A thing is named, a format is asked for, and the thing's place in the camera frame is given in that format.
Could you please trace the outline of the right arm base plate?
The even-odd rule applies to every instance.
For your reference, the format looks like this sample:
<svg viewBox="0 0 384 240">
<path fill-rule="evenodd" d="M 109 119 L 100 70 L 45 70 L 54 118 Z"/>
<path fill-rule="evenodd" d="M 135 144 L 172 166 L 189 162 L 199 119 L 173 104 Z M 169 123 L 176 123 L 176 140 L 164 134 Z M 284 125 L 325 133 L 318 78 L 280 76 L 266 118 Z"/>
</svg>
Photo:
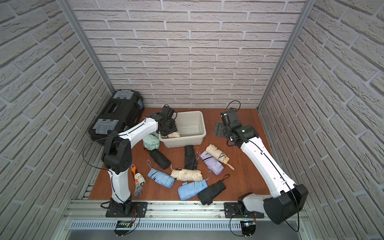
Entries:
<svg viewBox="0 0 384 240">
<path fill-rule="evenodd" d="M 240 202 L 225 202 L 224 212 L 227 219 L 230 218 L 247 218 L 247 219 L 263 219 L 265 215 L 259 212 L 250 212 L 246 210 L 244 204 Z"/>
</svg>

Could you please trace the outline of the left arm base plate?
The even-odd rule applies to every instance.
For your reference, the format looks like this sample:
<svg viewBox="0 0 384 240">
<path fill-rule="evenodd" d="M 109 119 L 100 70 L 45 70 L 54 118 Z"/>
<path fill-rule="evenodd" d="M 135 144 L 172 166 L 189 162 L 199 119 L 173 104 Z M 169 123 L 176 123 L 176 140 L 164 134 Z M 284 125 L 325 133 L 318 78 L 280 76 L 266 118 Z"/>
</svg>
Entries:
<svg viewBox="0 0 384 240">
<path fill-rule="evenodd" d="M 106 212 L 106 218 L 144 218 L 147 211 L 148 202 L 130 202 L 124 204 L 117 203 L 113 200 L 109 203 Z"/>
</svg>

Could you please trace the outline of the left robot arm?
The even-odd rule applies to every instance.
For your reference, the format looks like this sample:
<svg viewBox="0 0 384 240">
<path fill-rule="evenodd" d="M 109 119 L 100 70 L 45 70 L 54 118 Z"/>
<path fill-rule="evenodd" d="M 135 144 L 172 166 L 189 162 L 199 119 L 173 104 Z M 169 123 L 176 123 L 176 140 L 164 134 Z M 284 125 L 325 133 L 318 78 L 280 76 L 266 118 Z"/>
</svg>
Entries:
<svg viewBox="0 0 384 240">
<path fill-rule="evenodd" d="M 128 205 L 131 198 L 128 173 L 133 161 L 132 148 L 149 134 L 168 135 L 176 132 L 173 118 L 153 114 L 136 126 L 118 133 L 113 131 L 105 140 L 102 161 L 107 169 L 112 187 L 111 203 L 118 207 Z"/>
</svg>

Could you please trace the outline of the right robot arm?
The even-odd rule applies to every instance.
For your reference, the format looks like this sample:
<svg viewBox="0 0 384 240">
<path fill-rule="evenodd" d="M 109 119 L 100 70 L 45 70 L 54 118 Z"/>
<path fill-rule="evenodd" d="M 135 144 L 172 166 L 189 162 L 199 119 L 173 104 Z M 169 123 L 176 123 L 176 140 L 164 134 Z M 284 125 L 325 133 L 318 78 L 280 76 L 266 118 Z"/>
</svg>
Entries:
<svg viewBox="0 0 384 240">
<path fill-rule="evenodd" d="M 230 108 L 221 113 L 222 121 L 215 126 L 214 135 L 225 138 L 241 149 L 263 177 L 270 194 L 247 194 L 240 202 L 248 212 L 258 212 L 279 225 L 299 215 L 309 194 L 303 184 L 296 184 L 277 164 L 266 149 L 257 131 L 251 125 L 242 125 L 237 110 Z"/>
</svg>

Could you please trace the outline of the white plastic storage box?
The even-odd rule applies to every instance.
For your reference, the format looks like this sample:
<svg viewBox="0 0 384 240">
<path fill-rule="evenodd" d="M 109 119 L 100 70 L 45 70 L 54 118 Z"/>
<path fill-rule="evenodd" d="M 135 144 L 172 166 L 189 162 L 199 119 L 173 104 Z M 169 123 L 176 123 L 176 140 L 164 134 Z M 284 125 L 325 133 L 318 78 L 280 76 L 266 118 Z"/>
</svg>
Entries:
<svg viewBox="0 0 384 240">
<path fill-rule="evenodd" d="M 201 111 L 190 111 L 178 113 L 176 127 L 180 137 L 163 138 L 159 136 L 166 148 L 178 148 L 188 145 L 198 146 L 203 142 L 207 134 L 203 113 Z"/>
</svg>

